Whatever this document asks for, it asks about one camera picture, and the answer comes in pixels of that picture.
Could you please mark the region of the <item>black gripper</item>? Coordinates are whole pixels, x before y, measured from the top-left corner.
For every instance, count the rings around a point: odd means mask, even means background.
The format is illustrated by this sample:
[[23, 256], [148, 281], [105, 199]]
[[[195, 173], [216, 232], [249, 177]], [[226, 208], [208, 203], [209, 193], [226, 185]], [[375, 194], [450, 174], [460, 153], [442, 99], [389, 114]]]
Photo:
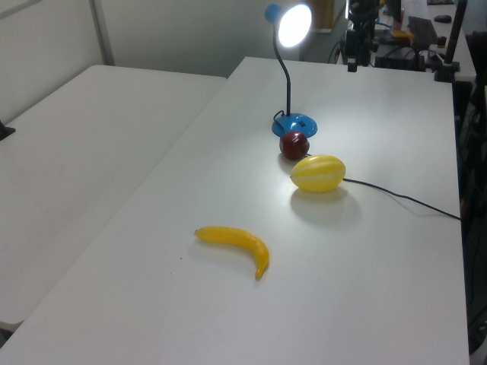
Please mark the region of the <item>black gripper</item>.
[[370, 65], [377, 51], [377, 41], [367, 30], [348, 29], [343, 39], [343, 63], [347, 72], [356, 72], [358, 65]]

